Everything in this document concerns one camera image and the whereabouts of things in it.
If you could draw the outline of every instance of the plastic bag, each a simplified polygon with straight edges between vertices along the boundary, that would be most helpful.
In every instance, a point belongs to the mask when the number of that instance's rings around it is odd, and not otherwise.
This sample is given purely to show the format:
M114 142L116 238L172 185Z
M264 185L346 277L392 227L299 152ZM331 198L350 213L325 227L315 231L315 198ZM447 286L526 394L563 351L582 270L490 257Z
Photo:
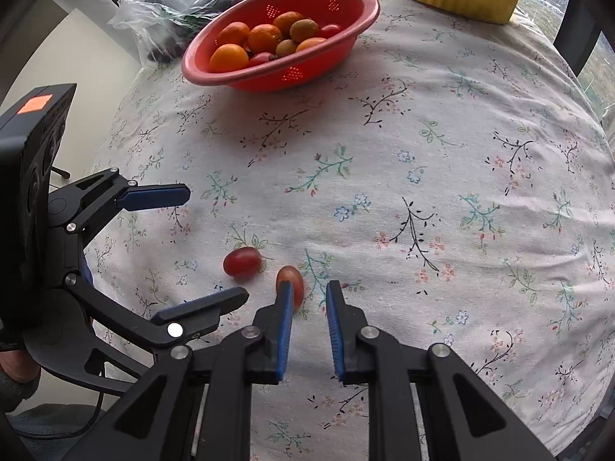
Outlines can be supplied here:
M141 64L156 67L181 57L211 20L243 0L120 0L115 29L131 29Z

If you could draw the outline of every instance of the floral tablecloth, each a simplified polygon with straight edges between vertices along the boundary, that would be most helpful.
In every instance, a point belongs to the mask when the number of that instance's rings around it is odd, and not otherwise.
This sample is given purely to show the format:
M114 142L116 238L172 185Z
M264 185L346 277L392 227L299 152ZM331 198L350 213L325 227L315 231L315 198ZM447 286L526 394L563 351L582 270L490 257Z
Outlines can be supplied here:
M307 291L287 375L254 387L253 460L367 458L366 388L333 379L329 280L401 342L451 345L557 453L614 370L603 130L522 13L495 26L380 3L351 57L294 90L200 88L179 64L142 70L94 170L193 193L185 206L121 212L88 249L95 284L150 317L232 286L222 259L257 247L267 268L198 341L208 345L273 301L281 266L299 268Z

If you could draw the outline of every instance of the cable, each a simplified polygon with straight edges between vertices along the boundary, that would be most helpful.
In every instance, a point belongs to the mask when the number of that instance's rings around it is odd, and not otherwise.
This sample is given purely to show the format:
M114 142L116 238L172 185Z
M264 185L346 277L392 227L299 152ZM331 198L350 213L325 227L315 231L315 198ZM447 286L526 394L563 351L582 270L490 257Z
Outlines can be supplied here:
M98 416L100 415L100 411L103 407L104 397L105 397L105 394L101 391L98 394L98 401L96 402L96 407L94 408L94 414L91 415L91 418L88 420L88 422L85 425L83 425L81 428L75 431L67 431L65 433L30 433L30 432L21 431L20 429L15 428L15 432L20 437L30 438L33 440L63 440L65 438L74 438L74 437L81 436L86 431L88 431L90 428L92 428L94 423L98 419Z

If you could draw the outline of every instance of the red cherry tomato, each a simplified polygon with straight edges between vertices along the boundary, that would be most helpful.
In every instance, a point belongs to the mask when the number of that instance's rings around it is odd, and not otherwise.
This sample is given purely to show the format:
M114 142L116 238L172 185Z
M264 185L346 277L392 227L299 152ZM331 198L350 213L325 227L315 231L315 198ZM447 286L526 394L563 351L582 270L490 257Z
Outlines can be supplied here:
M240 247L226 255L222 267L231 277L247 277L259 271L262 261L256 247Z
M248 61L248 67L260 66L261 64L267 64L268 62L275 60L276 56L272 53L260 52Z
M339 24L327 24L327 26L321 27L318 36L320 38L330 38L331 36L335 36L341 30L342 27Z
M292 265L286 265L278 272L278 277L276 278L276 292L280 289L280 283L282 281L290 281L293 285L294 309L298 309L303 303L303 277L301 277L299 271Z

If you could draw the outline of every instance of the orange sticker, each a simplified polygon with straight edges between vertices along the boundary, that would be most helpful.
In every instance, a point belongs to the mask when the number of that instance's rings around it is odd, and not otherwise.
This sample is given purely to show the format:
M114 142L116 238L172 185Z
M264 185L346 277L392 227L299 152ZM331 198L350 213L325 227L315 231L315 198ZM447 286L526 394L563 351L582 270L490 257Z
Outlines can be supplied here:
M28 102L23 105L20 110L17 111L17 114L41 110L47 105L51 97L53 97L53 95L41 95L40 97L32 97Z

